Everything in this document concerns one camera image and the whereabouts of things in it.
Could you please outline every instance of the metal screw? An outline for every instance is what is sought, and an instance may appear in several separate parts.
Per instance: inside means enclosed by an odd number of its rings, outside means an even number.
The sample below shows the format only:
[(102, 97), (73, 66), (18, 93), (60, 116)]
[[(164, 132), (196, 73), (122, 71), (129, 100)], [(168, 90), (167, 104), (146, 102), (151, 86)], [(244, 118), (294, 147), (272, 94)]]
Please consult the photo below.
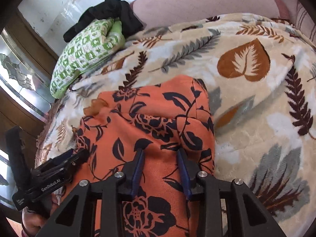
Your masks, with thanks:
[(89, 183), (88, 180), (81, 180), (79, 185), (80, 186), (86, 186), (88, 183)]
[(235, 182), (235, 184), (237, 184), (237, 185), (242, 185), (243, 183), (244, 183), (244, 181), (242, 180), (242, 179), (234, 179), (234, 182)]
[(198, 176), (199, 176), (199, 177), (207, 177), (207, 172), (205, 172), (205, 171), (200, 171), (200, 172), (198, 173)]
[(121, 178), (121, 177), (124, 176), (124, 173), (121, 172), (121, 171), (119, 171), (119, 172), (116, 172), (116, 173), (114, 174), (114, 176), (115, 176), (116, 178)]

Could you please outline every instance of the green and white fabric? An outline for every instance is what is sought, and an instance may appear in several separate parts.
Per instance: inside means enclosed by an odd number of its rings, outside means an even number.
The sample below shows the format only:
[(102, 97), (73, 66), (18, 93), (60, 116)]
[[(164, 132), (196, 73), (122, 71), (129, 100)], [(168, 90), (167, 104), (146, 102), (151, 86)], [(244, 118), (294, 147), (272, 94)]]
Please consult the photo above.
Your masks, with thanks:
[(82, 73), (102, 63), (125, 44), (119, 20), (95, 20), (65, 47), (55, 66), (50, 91), (60, 99)]

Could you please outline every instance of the orange floral fabric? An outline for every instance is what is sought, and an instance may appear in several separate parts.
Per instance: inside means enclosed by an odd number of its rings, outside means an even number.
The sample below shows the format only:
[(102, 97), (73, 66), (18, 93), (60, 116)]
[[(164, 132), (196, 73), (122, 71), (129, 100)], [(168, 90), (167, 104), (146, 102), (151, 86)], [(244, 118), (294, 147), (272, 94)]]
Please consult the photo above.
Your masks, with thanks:
[(195, 236), (198, 203), (187, 202), (183, 194), (176, 151), (183, 147), (201, 170), (213, 174), (214, 128), (203, 81), (180, 75), (155, 86), (102, 92), (85, 114), (75, 129), (75, 152), (88, 149), (90, 158), (63, 197), (82, 179), (106, 180), (142, 148), (145, 166), (138, 195), (123, 203), (126, 237)]

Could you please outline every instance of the blanket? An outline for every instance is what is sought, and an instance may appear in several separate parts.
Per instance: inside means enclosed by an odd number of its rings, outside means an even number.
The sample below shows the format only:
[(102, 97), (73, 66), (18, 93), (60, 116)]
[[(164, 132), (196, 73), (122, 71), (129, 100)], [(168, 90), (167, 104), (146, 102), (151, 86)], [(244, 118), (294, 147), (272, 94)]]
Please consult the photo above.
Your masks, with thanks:
[(125, 45), (66, 92), (36, 166), (75, 146), (81, 117), (105, 106), (101, 92), (187, 75), (208, 91), (215, 177), (242, 178), (287, 236), (303, 236), (316, 216), (312, 42), (287, 22), (235, 13), (141, 31)]

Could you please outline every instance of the cushion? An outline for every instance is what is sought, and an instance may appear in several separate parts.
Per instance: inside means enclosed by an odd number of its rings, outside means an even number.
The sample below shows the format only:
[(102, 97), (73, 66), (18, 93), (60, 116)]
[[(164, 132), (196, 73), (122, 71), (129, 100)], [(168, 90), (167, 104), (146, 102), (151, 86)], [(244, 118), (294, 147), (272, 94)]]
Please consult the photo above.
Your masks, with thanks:
[(235, 12), (250, 12), (268, 18), (289, 16), (286, 6), (280, 10), (275, 0), (136, 0), (132, 8), (146, 29)]
[(52, 96), (62, 98), (79, 75), (98, 66), (124, 43), (119, 20), (93, 21), (67, 44), (59, 57), (50, 85)]

